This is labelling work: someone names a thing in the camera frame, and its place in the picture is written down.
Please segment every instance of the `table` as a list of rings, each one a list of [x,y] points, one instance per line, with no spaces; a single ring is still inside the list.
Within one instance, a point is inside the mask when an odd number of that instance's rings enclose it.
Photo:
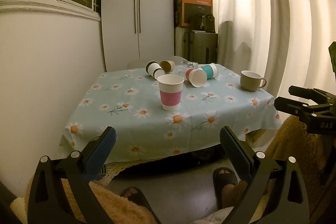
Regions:
[[[158,82],[144,68],[101,74],[64,129],[61,155],[81,151],[107,126],[117,132],[107,163],[158,159],[214,146],[226,125],[241,140],[252,130],[280,127],[271,94],[244,91],[238,74],[218,68],[218,77],[201,88],[184,82],[177,111],[161,107]],[[188,69],[176,66],[172,74],[185,76]]]

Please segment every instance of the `mug handle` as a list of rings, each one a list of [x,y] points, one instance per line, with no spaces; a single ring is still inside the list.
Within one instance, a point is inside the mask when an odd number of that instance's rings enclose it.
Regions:
[[[265,81],[265,83],[263,84],[263,85],[261,85],[260,87],[258,87],[258,89],[262,89],[263,87],[265,87],[266,86],[266,84],[267,84],[267,81],[266,81],[266,79],[265,78],[262,78],[261,80],[264,80]]]

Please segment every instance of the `blue gripper pad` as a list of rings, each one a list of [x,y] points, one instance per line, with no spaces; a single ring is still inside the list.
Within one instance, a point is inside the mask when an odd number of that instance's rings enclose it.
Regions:
[[[84,173],[86,183],[95,180],[117,140],[113,127],[107,127],[97,141],[89,142],[83,149]]]
[[[250,183],[254,174],[253,149],[240,141],[228,126],[220,130],[219,138],[239,178]]]

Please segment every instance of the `window sill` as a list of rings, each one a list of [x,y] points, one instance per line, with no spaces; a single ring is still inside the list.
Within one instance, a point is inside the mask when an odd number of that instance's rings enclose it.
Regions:
[[[101,21],[96,12],[57,0],[0,0],[0,13],[10,11],[48,12]]]

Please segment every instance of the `white wall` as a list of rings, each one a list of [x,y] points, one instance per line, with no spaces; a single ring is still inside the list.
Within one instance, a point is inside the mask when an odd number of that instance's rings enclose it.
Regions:
[[[58,158],[67,120],[103,71],[99,21],[0,13],[0,180],[16,195],[41,156]]]

